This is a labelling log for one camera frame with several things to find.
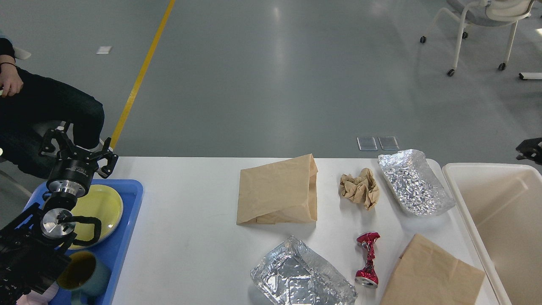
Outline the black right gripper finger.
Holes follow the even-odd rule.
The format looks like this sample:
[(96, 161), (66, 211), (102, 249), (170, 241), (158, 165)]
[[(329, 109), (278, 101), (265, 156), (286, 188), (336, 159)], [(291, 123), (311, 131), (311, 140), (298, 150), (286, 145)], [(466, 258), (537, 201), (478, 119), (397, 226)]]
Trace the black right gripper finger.
[(523, 140), (517, 147), (517, 160), (531, 160), (535, 164), (542, 164), (542, 138)]

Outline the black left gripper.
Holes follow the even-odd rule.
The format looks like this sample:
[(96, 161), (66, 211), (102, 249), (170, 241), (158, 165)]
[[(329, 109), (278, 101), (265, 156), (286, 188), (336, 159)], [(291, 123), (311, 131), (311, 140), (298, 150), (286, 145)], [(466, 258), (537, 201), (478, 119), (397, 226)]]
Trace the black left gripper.
[(112, 138), (100, 139), (100, 143), (90, 150), (89, 161), (74, 160), (76, 147), (68, 137), (71, 124), (48, 128), (44, 132), (39, 156), (57, 158), (46, 187), (50, 193), (64, 192), (77, 198), (89, 193), (95, 172), (108, 178), (114, 172), (119, 156), (114, 152)]

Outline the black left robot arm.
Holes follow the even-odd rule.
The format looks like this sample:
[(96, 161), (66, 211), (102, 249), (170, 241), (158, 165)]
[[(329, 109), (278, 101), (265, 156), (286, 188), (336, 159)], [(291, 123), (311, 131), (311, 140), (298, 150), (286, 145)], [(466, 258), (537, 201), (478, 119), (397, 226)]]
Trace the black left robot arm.
[(118, 155), (109, 137), (101, 149), (79, 147), (68, 137), (70, 123), (48, 129), (39, 156), (55, 156), (46, 186), (49, 197), (33, 203), (1, 230), (1, 303), (14, 305), (31, 291), (44, 293), (66, 270), (72, 245), (89, 247), (101, 236), (97, 217), (74, 216), (77, 200), (89, 193), (95, 173), (108, 178)]

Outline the person's left hand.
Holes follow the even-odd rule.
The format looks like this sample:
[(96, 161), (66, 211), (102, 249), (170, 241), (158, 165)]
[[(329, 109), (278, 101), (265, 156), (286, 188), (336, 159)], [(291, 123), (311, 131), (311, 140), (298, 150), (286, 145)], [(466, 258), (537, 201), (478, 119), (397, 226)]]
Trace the person's left hand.
[(1, 96), (12, 97), (21, 92), (23, 87), (23, 81), (19, 76), (19, 71), (14, 63), (2, 62), (1, 63), (1, 74), (0, 74), (0, 84), (1, 84)]

